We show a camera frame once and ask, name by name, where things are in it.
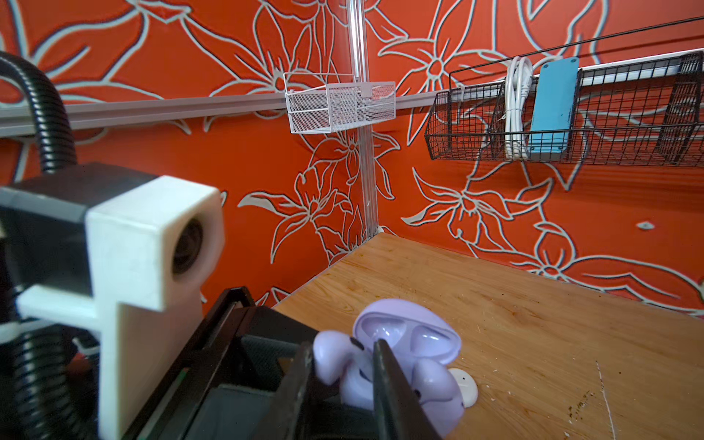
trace wall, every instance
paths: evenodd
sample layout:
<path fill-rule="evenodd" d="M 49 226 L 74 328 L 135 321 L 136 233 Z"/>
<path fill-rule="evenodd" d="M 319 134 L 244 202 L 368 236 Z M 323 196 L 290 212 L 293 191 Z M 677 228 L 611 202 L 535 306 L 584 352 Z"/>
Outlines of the wall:
<path fill-rule="evenodd" d="M 446 73 L 467 65 L 704 12 L 687 0 L 408 3 L 382 3 L 396 39 L 369 46 L 372 78 L 397 81 L 398 95 L 447 88 Z M 698 47 L 704 32 L 691 23 L 563 54 L 591 65 Z M 483 71 L 499 70 L 505 67 Z M 414 108 L 374 127 L 401 145 L 377 152 L 379 223 L 387 232 L 704 315 L 702 171 L 431 161 L 426 118 L 427 108 Z"/>
<path fill-rule="evenodd" d="M 0 50 L 37 64 L 67 103 L 276 92 L 284 71 L 349 71 L 346 12 L 325 2 L 0 0 Z M 9 84 L 0 97 L 21 105 Z M 227 243 L 203 288 L 211 300 L 246 285 L 271 306 L 364 239 L 355 132 L 294 136 L 277 111 L 76 136 L 81 162 L 224 191 Z M 38 173 L 31 143 L 0 139 L 3 182 Z"/>

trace wood grain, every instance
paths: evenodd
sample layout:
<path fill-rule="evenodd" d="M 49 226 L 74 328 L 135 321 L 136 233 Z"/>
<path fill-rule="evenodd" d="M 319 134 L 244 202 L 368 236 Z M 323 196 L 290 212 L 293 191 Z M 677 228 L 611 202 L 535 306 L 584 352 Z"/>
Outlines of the wood grain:
<path fill-rule="evenodd" d="M 350 333 L 381 298 L 422 304 L 462 337 L 479 386 L 450 439 L 704 438 L 704 322 L 379 234 L 280 303 Z"/>

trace scratch on table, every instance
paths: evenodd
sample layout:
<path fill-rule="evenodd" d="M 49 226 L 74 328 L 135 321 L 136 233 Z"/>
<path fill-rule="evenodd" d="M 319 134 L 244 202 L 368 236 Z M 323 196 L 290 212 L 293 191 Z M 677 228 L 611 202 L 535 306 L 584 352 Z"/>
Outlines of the scratch on table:
<path fill-rule="evenodd" d="M 606 403 L 606 411 L 609 413 L 609 422 L 611 422 L 611 434 L 613 435 L 614 440 L 616 440 L 616 429 L 614 429 L 614 420 L 613 417 L 611 417 L 611 409 L 609 408 L 609 401 L 606 400 L 606 388 L 604 388 L 604 379 L 601 377 L 601 368 L 599 368 L 599 362 L 595 360 L 596 362 L 596 371 L 599 372 L 599 380 L 601 381 L 601 393 L 604 395 L 604 403 Z"/>

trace blue rectangular object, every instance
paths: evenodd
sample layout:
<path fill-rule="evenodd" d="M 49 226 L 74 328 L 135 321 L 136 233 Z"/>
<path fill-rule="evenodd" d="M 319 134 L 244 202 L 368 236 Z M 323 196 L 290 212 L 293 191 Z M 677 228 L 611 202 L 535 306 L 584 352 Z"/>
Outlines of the blue rectangular object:
<path fill-rule="evenodd" d="M 536 91 L 531 131 L 565 130 L 565 132 L 531 134 L 528 139 L 531 155 L 559 155 L 567 148 L 566 130 L 570 129 L 578 70 L 578 58 L 565 58 L 543 65 Z"/>

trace coiled white cable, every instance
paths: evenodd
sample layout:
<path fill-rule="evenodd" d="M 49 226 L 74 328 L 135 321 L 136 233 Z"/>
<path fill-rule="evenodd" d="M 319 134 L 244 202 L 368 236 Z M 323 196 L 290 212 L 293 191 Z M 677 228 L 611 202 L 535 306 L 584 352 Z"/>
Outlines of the coiled white cable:
<path fill-rule="evenodd" d="M 533 72 L 548 61 L 560 60 L 560 55 L 547 56 L 533 65 L 527 57 L 516 56 L 506 71 L 505 81 L 505 150 L 509 161 L 528 159 L 523 131 L 523 108 L 533 83 Z"/>

